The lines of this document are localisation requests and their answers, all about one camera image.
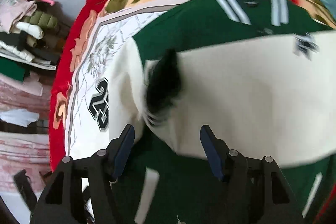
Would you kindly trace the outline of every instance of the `printed number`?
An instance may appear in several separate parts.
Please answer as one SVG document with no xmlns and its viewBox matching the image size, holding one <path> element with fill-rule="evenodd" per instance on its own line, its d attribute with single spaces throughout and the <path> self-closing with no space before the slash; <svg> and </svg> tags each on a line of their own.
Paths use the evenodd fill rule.
<svg viewBox="0 0 336 224">
<path fill-rule="evenodd" d="M 100 131 L 104 131 L 109 126 L 108 81 L 104 78 L 98 83 L 96 89 L 99 93 L 92 96 L 89 111 L 97 120 Z"/>
</svg>

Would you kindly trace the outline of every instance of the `white stripe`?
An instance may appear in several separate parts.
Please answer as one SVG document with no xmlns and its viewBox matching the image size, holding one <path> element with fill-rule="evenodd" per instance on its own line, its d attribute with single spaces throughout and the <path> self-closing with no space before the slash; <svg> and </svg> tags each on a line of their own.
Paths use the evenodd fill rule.
<svg viewBox="0 0 336 224">
<path fill-rule="evenodd" d="M 240 21 L 244 24 L 251 25 L 250 19 L 247 16 L 247 14 L 244 12 L 244 10 L 241 8 L 239 3 L 236 0 L 227 0 L 231 7 L 235 10 L 236 14 L 240 18 Z"/>
<path fill-rule="evenodd" d="M 154 197 L 156 186 L 159 181 L 159 177 L 160 175 L 157 171 L 146 168 L 140 203 L 134 218 L 134 221 L 137 224 L 143 224 L 145 222 L 148 210 Z"/>
<path fill-rule="evenodd" d="M 281 7 L 281 23 L 288 24 L 289 16 L 288 16 L 287 0 L 280 0 L 280 7 Z"/>
<path fill-rule="evenodd" d="M 233 10 L 231 9 L 231 7 L 229 6 L 229 4 L 225 0 L 216 0 L 216 1 L 220 5 L 220 7 L 222 7 L 222 9 L 224 10 L 224 12 L 229 17 L 229 19 L 231 19 L 233 21 L 236 21 L 236 22 L 240 22 L 240 20 L 236 16 L 236 14 L 233 12 Z"/>
<path fill-rule="evenodd" d="M 318 173 L 315 177 L 315 180 L 314 180 L 314 183 L 313 183 L 313 186 L 311 187 L 311 190 L 310 190 L 310 193 L 309 193 L 309 196 L 308 196 L 308 199 L 307 199 L 307 203 L 302 211 L 302 216 L 303 218 L 306 217 L 308 211 L 309 211 L 309 208 L 315 198 L 315 195 L 317 193 L 317 190 L 319 189 L 319 186 L 320 186 L 320 183 L 321 183 L 321 180 L 322 180 L 322 173 Z"/>
<path fill-rule="evenodd" d="M 271 0 L 271 24 L 280 26 L 278 0 Z"/>
</svg>

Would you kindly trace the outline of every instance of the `screw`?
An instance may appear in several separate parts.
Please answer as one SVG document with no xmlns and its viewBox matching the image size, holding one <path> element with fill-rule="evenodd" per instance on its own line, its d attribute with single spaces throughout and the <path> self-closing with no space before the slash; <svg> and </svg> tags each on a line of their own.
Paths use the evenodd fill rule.
<svg viewBox="0 0 336 224">
<path fill-rule="evenodd" d="M 98 150 L 98 152 L 97 152 L 98 156 L 104 156 L 105 154 L 106 154 L 106 150 L 105 149 Z"/>
<path fill-rule="evenodd" d="M 232 157 L 235 157 L 235 156 L 238 155 L 238 151 L 237 151 L 237 150 L 234 150 L 234 149 L 231 149 L 231 150 L 229 151 L 229 154 L 230 154 Z"/>
<path fill-rule="evenodd" d="M 266 156 L 266 157 L 265 157 L 265 160 L 266 160 L 267 162 L 272 162 L 272 161 L 273 161 L 273 158 L 272 158 L 271 156 Z"/>
<path fill-rule="evenodd" d="M 66 164 L 67 162 L 69 162 L 71 160 L 71 158 L 69 156 L 65 156 L 62 161 Z"/>
</svg>

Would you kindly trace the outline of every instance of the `olive green puffer jacket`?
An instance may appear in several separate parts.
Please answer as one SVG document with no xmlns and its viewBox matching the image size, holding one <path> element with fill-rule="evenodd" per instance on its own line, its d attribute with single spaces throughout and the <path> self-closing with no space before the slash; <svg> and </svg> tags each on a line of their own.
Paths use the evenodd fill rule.
<svg viewBox="0 0 336 224">
<path fill-rule="evenodd" d="M 32 16 L 24 16 L 21 21 L 28 22 L 32 25 L 38 25 L 44 31 L 57 32 L 58 31 L 58 19 L 45 12 L 35 11 Z"/>
</svg>

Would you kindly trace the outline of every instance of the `black fabric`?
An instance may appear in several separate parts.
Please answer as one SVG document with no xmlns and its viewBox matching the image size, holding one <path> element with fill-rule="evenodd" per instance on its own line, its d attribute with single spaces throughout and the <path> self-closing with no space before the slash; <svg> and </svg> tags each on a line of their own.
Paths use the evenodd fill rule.
<svg viewBox="0 0 336 224">
<path fill-rule="evenodd" d="M 5 33 L 0 32 L 0 40 L 4 41 L 7 45 L 14 46 L 18 51 L 22 51 L 27 42 L 28 34 L 24 31 L 20 33 Z"/>
<path fill-rule="evenodd" d="M 52 65 L 57 65 L 58 60 L 60 58 L 59 53 L 55 53 L 49 50 L 45 50 L 42 48 L 29 48 L 29 51 L 37 57 L 43 58 L 45 60 L 49 60 Z"/>
<path fill-rule="evenodd" d="M 23 201 L 27 205 L 29 211 L 32 213 L 37 203 L 36 195 L 28 181 L 28 176 L 26 175 L 26 169 L 23 169 L 13 176 L 14 184 L 17 191 L 20 193 Z"/>
<path fill-rule="evenodd" d="M 157 114 L 172 106 L 172 99 L 181 90 L 175 50 L 167 50 L 150 75 L 146 101 L 150 113 Z"/>
</svg>

